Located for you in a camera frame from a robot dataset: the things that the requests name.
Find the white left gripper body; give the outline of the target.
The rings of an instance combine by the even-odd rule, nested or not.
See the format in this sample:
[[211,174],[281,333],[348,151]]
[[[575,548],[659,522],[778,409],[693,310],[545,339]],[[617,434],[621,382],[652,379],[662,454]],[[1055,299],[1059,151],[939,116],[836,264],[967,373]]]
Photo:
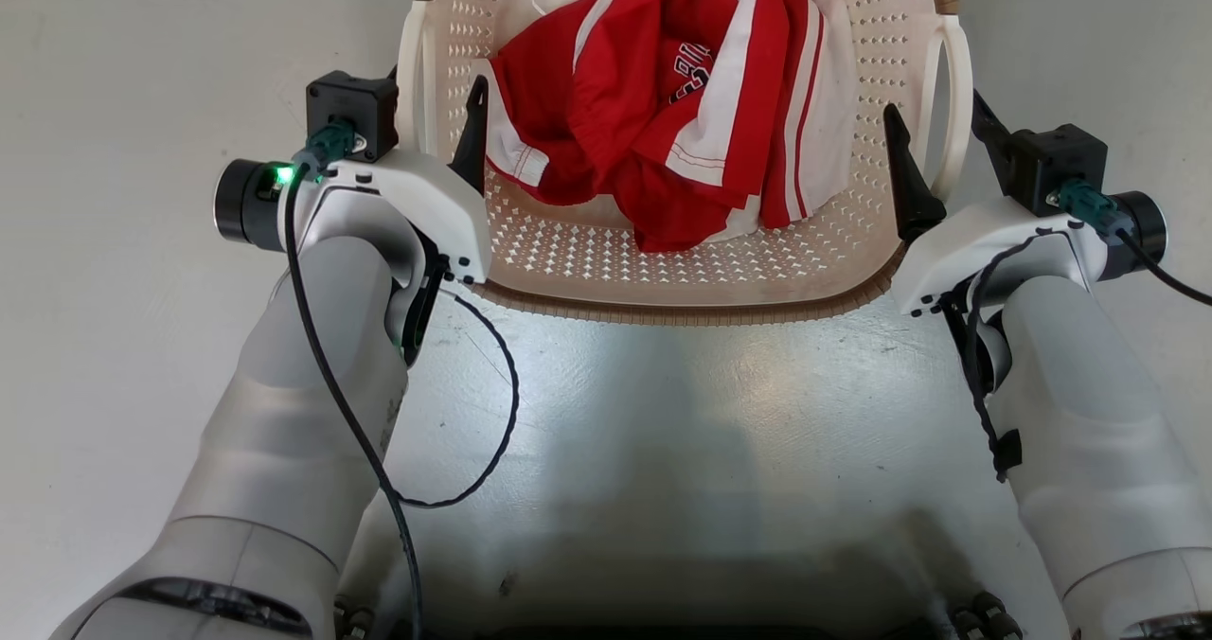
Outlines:
[[480,192],[440,158],[393,150],[377,164],[337,161],[301,182],[295,212],[287,187],[295,166],[238,158],[218,179],[215,225],[222,238],[299,253],[330,238],[364,239],[385,259],[400,286],[418,286],[421,274],[464,285],[488,281],[488,208]]

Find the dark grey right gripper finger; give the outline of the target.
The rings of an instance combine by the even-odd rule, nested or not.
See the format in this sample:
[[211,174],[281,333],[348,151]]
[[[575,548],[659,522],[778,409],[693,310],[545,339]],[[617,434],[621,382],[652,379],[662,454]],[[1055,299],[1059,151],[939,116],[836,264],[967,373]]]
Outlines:
[[892,102],[884,105],[882,124],[897,234],[911,244],[947,218],[945,204],[926,185],[911,155],[911,135]]
[[974,139],[987,148],[989,162],[995,173],[1012,173],[1012,138],[1013,135],[1005,127],[1004,122],[995,116],[988,103],[974,88],[972,108],[972,132]]

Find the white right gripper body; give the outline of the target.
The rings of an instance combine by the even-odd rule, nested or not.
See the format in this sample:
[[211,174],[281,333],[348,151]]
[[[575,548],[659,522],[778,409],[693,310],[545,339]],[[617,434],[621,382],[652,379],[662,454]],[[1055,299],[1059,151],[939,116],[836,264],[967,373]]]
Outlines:
[[972,282],[1004,252],[988,274],[987,296],[1001,305],[1030,278],[1069,278],[1094,282],[1143,272],[1147,265],[1124,242],[1108,242],[1094,227],[1060,212],[1036,217],[1011,198],[970,205],[932,227],[907,247],[891,295],[898,312],[921,316],[938,312],[943,295],[971,299]]

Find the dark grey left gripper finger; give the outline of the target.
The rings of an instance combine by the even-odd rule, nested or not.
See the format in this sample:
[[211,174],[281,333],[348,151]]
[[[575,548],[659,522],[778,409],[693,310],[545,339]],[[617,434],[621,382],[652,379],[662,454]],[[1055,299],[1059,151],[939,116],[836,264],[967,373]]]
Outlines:
[[465,122],[448,167],[478,194],[484,195],[485,153],[488,139],[488,79],[476,76],[465,101]]

